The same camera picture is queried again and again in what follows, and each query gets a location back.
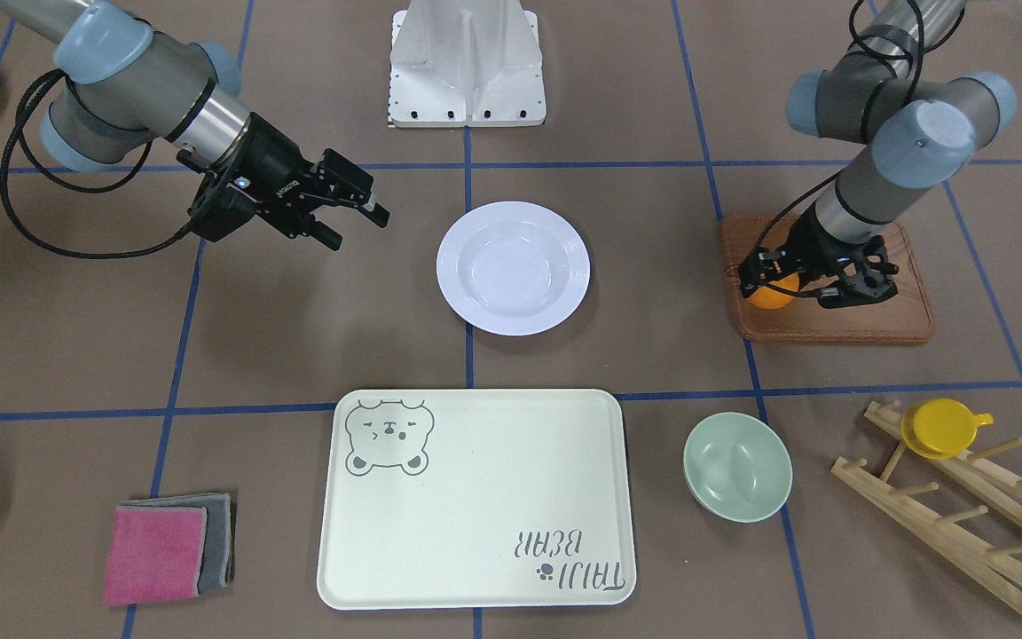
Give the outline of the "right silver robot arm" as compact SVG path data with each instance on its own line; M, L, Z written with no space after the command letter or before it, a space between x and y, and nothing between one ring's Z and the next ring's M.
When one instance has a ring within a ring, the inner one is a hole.
M46 108L40 137L66 169L111 169L131 150L170 143L176 158L202 175L188 221L176 240L193 234L219 241L261 218L289 239L310 236L337 250L342 236L315 218L321 207L352 208L385 227L390 214L373 178L332 149L319 161L240 101L240 70L214 42L182 43L108 1L0 1L0 12L54 45L54 69L24 93L0 162L5 214L28 241L41 241L20 222L9 198L13 151L44 94L64 83Z

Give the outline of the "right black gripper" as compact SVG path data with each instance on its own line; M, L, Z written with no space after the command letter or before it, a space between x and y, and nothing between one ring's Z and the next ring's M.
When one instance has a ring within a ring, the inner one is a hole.
M332 148L311 166L313 190L323 202L341 207L323 206L310 213L299 198L299 191L311 185L309 168L291 138L263 117L251 115L238 149L215 173L238 170L250 179L248 185L240 179L238 186L263 206L258 214L263 221L281 234L303 235L330 252L343 247L344 234L354 221L377 229L386 229L392 222L392 210L376 206L372 175Z

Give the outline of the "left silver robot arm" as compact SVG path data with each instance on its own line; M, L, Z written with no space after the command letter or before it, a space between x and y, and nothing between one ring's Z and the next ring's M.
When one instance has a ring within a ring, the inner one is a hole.
M775 309L808 298L839 309L896 296L898 266L884 230L1018 113L1017 90L997 73L922 80L926 57L953 36L965 9L964 1L891 1L866 28L851 29L833 69L792 85L793 130L862 150L798 198L806 210L780 246L768 248L766 232L759 234L737 268L747 303Z

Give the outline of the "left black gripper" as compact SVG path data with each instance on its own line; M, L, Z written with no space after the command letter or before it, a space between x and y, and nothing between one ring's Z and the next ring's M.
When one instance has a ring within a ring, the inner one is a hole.
M887 302L897 295L898 272L884 236L840 241L824 230L815 211L799 216L779 249L752 249L735 268L743 298L771 281L782 288L803 288L815 280L834 279L818 295L819 306L826 309Z

